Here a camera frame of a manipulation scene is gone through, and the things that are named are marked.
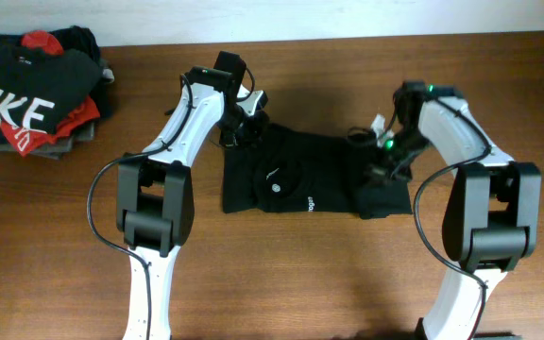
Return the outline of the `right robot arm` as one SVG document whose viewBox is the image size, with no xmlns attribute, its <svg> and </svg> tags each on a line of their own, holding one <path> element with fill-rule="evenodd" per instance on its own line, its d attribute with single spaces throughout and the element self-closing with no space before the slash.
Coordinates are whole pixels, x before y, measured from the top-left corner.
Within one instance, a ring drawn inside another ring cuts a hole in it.
<svg viewBox="0 0 544 340">
<path fill-rule="evenodd" d="M 401 129 L 395 135 L 384 132 L 375 143 L 381 158 L 367 170 L 372 182 L 411 179 L 411 163 L 430 146 L 445 162 L 420 184 L 413 202 L 419 238 L 447 271 L 432 308 L 411 336 L 479 339 L 491 294 L 536 249 L 541 172 L 501 150 L 452 86 L 405 81 L 393 103 Z M 442 222 L 444 250 L 438 252 L 422 227 L 420 200 L 434 180 L 447 174 L 453 184 Z"/>
</svg>

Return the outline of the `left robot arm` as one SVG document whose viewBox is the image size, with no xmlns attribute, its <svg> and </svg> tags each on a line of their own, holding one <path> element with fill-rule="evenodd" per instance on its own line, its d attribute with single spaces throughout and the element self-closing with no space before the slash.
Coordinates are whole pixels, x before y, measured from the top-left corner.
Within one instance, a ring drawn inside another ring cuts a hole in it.
<svg viewBox="0 0 544 340">
<path fill-rule="evenodd" d="M 195 219 L 192 166 L 213 128 L 225 149 L 258 143 L 266 94 L 245 88 L 247 63 L 222 51 L 180 77 L 181 96 L 155 140 L 118 167 L 116 224 L 130 260 L 126 339 L 169 339 L 174 266 Z"/>
</svg>

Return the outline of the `black Sydrogen t-shirt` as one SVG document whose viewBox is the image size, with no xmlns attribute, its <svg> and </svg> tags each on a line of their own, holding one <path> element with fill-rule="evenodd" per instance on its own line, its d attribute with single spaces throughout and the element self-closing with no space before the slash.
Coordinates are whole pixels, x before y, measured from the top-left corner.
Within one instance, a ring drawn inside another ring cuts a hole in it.
<svg viewBox="0 0 544 340">
<path fill-rule="evenodd" d="M 224 153 L 222 211 L 353 213 L 385 218 L 412 212 L 405 181 L 375 180 L 374 147 L 272 124 L 262 139 Z"/>
</svg>

